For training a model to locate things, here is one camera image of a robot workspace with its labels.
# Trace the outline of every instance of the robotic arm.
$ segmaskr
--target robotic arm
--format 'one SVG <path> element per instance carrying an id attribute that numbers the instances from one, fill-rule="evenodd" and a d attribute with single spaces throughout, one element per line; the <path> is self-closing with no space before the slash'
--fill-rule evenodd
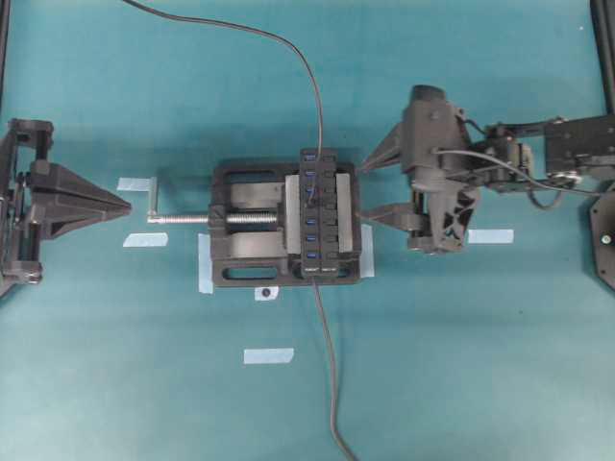
<path id="1" fill-rule="evenodd" d="M 466 126 L 484 139 L 473 143 Z M 533 154 L 519 138 L 545 137 L 547 178 L 533 178 Z M 379 206 L 361 216 L 408 233 L 407 246 L 428 254 L 459 252 L 480 201 L 480 187 L 500 193 L 524 192 L 542 209 L 558 204 L 563 192 L 578 191 L 582 175 L 615 180 L 615 116 L 539 123 L 498 123 L 484 130 L 466 118 L 433 86 L 412 89 L 402 121 L 362 163 L 363 172 L 400 163 L 410 185 L 407 203 Z M 558 191 L 547 206 L 536 189 Z"/>

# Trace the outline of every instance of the metal frame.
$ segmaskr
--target metal frame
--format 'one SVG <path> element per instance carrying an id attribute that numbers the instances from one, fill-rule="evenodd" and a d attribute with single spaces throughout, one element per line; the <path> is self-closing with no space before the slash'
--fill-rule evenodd
<path id="1" fill-rule="evenodd" d="M 9 24 L 11 16 L 11 0 L 0 0 L 0 108 L 4 94 L 4 69 L 9 42 Z"/>

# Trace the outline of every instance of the teal table surface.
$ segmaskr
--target teal table surface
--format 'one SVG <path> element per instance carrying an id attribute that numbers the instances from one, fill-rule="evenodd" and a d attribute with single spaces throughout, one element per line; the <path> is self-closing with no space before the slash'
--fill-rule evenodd
<path id="1" fill-rule="evenodd" d="M 586 0 L 150 5 L 294 41 L 322 88 L 325 144 L 355 162 L 416 84 L 480 124 L 604 113 Z M 119 0 L 13 0 L 2 126 L 12 117 L 53 121 L 51 159 L 109 190 L 158 176 L 167 212 L 206 209 L 222 159 L 294 159 L 316 138 L 287 49 Z M 131 216 L 44 242 L 43 283 L 2 302 L 0 459 L 341 459 L 311 291 L 200 294 L 207 229 L 147 225 L 146 194 L 118 194 Z M 361 179 L 364 207 L 407 194 L 396 167 Z M 615 459 L 615 303 L 593 272 L 590 204 L 543 212 L 484 192 L 472 227 L 514 229 L 514 243 L 441 257 L 374 227 L 376 277 L 322 289 L 339 427 L 361 460 Z M 147 231 L 168 245 L 122 247 Z M 258 348 L 295 355 L 244 366 Z"/>

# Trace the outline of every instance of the light blue tape strip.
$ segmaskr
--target light blue tape strip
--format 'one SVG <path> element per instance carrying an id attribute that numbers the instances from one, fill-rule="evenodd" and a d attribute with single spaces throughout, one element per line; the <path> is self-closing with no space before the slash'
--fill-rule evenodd
<path id="1" fill-rule="evenodd" d="M 470 229 L 468 243 L 473 245 L 504 245 L 515 239 L 514 229 Z"/>
<path id="2" fill-rule="evenodd" d="M 246 349 L 243 352 L 244 365 L 269 365 L 274 363 L 290 363 L 295 350 L 287 349 Z"/>
<path id="3" fill-rule="evenodd" d="M 206 295 L 213 293 L 210 242 L 208 234 L 199 233 L 199 293 Z"/>
<path id="4" fill-rule="evenodd" d="M 361 257 L 358 265 L 361 278 L 375 277 L 376 268 L 374 267 L 374 233 L 369 224 L 361 225 Z"/>
<path id="5" fill-rule="evenodd" d="M 128 190 L 131 192 L 149 192 L 149 178 L 120 178 L 117 182 L 117 190 Z"/>
<path id="6" fill-rule="evenodd" d="M 124 240 L 124 247 L 166 247 L 169 236 L 165 232 L 131 233 Z"/>

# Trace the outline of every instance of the black cable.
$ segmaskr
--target black cable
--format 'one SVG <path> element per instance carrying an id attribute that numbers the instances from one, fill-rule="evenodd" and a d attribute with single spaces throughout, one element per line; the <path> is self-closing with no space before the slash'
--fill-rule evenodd
<path id="1" fill-rule="evenodd" d="M 589 190 L 580 190 L 580 189 L 568 189 L 566 187 L 557 187 L 556 185 L 544 184 L 536 180 L 532 176 L 530 176 L 528 173 L 521 171 L 519 168 L 515 168 L 514 166 L 509 165 L 508 163 L 506 163 L 503 160 L 500 160 L 499 158 L 495 158 L 495 157 L 492 157 L 492 156 L 489 156 L 487 154 L 483 154 L 480 152 L 463 151 L 463 150 L 450 150 L 450 151 L 444 150 L 444 151 L 434 151 L 433 153 L 437 156 L 453 155 L 453 156 L 482 158 L 483 160 L 491 161 L 492 163 L 495 163 L 497 165 L 502 166 L 503 168 L 506 168 L 507 170 L 512 171 L 517 176 L 520 176 L 521 178 L 531 183 L 532 185 L 542 188 L 542 189 L 555 190 L 558 192 L 565 192 L 569 194 L 577 194 L 577 195 L 582 195 L 585 197 L 602 197 L 603 195 L 613 193 L 613 192 L 592 192 Z"/>
<path id="2" fill-rule="evenodd" d="M 531 204 L 536 206 L 538 209 L 542 209 L 543 211 L 550 211 L 550 210 L 554 209 L 555 207 L 559 206 L 559 204 L 561 204 L 561 201 L 564 198 L 564 193 L 561 190 L 557 191 L 557 193 L 555 194 L 555 197 L 553 198 L 551 203 L 550 204 L 546 204 L 546 205 L 541 203 L 536 198 L 536 196 L 534 195 L 534 191 L 532 189 L 530 189 L 528 191 L 528 198 L 529 198 L 529 201 L 531 202 Z"/>
<path id="3" fill-rule="evenodd" d="M 318 167 L 318 163 L 321 160 L 322 150 L 323 150 L 323 104 L 320 99 L 320 89 L 318 88 L 318 83 L 316 83 L 316 78 L 314 77 L 314 73 L 312 72 L 311 67 L 309 66 L 308 60 L 306 59 L 304 54 L 299 50 L 299 48 L 297 48 L 290 40 L 287 40 L 283 36 L 278 36 L 276 34 L 272 34 L 270 32 L 263 31 L 255 27 L 244 26 L 242 24 L 235 24 L 233 22 L 220 21 L 218 19 L 208 19 L 204 17 L 177 16 L 176 14 L 170 14 L 168 12 L 161 12 L 160 10 L 156 10 L 151 7 L 146 7 L 145 5 L 139 2 L 136 2 L 135 0 L 121 0 L 121 1 L 126 3 L 127 5 L 131 5 L 132 7 L 135 7 L 144 12 L 148 12 L 150 14 L 163 17 L 164 19 L 169 19 L 172 21 L 180 21 L 180 22 L 194 22 L 197 24 L 205 24 L 209 26 L 223 27 L 226 29 L 233 29 L 236 31 L 247 32 L 249 34 L 255 34 L 257 36 L 264 36 L 266 38 L 271 38 L 272 40 L 275 40 L 278 43 L 281 43 L 282 45 L 290 48 L 290 50 L 295 55 L 297 55 L 297 57 L 303 64 L 304 68 L 306 69 L 307 74 L 309 76 L 309 80 L 314 90 L 314 101 L 316 103 L 317 124 L 318 124 L 318 141 L 317 141 L 318 150 L 316 152 L 315 163 L 316 163 L 316 166 Z M 309 193 L 309 197 L 307 198 L 307 203 L 310 205 L 314 198 L 314 193 L 315 193 L 316 186 L 317 186 L 316 184 L 317 176 L 318 175 L 313 176 L 311 192 Z"/>
<path id="4" fill-rule="evenodd" d="M 463 123 L 472 126 L 477 132 L 479 132 L 480 134 L 482 134 L 483 136 L 486 135 L 485 130 L 483 130 L 479 124 L 477 122 L 475 122 L 474 120 L 468 118 L 466 120 L 463 121 Z"/>
<path id="5" fill-rule="evenodd" d="M 148 12 L 156 16 L 163 17 L 165 19 L 170 19 L 172 21 L 193 22 L 197 24 L 206 24 L 210 26 L 223 27 L 227 29 L 247 32 L 250 34 L 255 34 L 257 36 L 264 36 L 266 38 L 271 38 L 272 40 L 275 40 L 278 43 L 281 43 L 282 45 L 285 45 L 288 48 L 290 48 L 290 50 L 295 55 L 297 55 L 297 57 L 303 64 L 304 68 L 306 69 L 307 74 L 309 76 L 309 80 L 314 90 L 314 101 L 316 103 L 317 125 L 318 125 L 318 141 L 317 141 L 318 150 L 316 153 L 315 163 L 316 163 L 316 169 L 318 168 L 318 163 L 321 161 L 322 150 L 323 150 L 323 105 L 320 99 L 320 90 L 318 88 L 318 83 L 316 83 L 316 78 L 314 77 L 314 73 L 312 72 L 311 67 L 309 66 L 308 60 L 306 59 L 304 54 L 299 50 L 299 48 L 297 48 L 290 40 L 287 40 L 283 36 L 278 36 L 276 34 L 272 34 L 270 32 L 266 32 L 261 29 L 257 29 L 257 28 L 250 27 L 250 26 L 244 26 L 242 24 L 235 24 L 232 22 L 220 21 L 217 19 L 207 19 L 207 18 L 202 18 L 202 17 L 177 16 L 176 14 L 169 14 L 167 12 L 161 12 L 159 10 L 146 7 L 145 5 L 142 5 L 136 2 L 135 0 L 121 0 L 121 1 L 139 10 L 142 10 L 144 12 Z M 316 184 L 317 176 L 318 175 L 314 175 L 314 179 L 312 180 L 312 188 L 311 188 L 309 197 L 307 198 L 306 206 L 309 205 L 314 198 L 314 193 L 317 187 L 317 184 Z M 337 431 L 337 380 L 335 376 L 336 374 L 335 351 L 333 349 L 332 339 L 329 334 L 329 327 L 327 326 L 327 318 L 325 317 L 325 312 L 323 310 L 322 301 L 320 299 L 320 292 L 318 290 L 318 285 L 316 284 L 316 280 L 312 281 L 312 285 L 314 287 L 314 294 L 316 297 L 316 305 L 318 307 L 318 313 L 320 316 L 320 320 L 323 324 L 323 332 L 325 334 L 325 341 L 327 343 L 327 351 L 329 352 L 329 362 L 330 362 L 330 369 L 331 369 L 331 393 L 332 393 L 331 417 L 330 417 L 331 432 L 332 432 L 333 439 L 335 440 L 339 448 L 344 453 L 344 456 L 346 456 L 346 458 L 351 461 L 356 461 L 357 459 L 352 454 L 352 452 L 350 451 L 350 449 L 348 448 L 344 440 L 339 435 L 339 432 Z"/>
<path id="6" fill-rule="evenodd" d="M 329 333 L 329 325 L 327 323 L 327 316 L 325 315 L 325 309 L 323 308 L 323 302 L 320 298 L 320 290 L 316 279 L 311 280 L 311 286 L 314 289 L 314 298 L 316 300 L 316 308 L 318 310 L 318 316 L 323 326 L 323 334 L 325 336 L 325 344 L 327 346 L 327 354 L 329 355 L 329 373 L 330 373 L 330 388 L 331 388 L 331 407 L 329 412 L 329 428 L 333 439 L 337 443 L 339 449 L 341 449 L 344 456 L 349 461 L 357 461 L 357 458 L 353 455 L 350 448 L 344 441 L 339 432 L 337 431 L 337 370 L 335 367 L 335 349 L 333 348 L 333 341 L 331 334 Z"/>

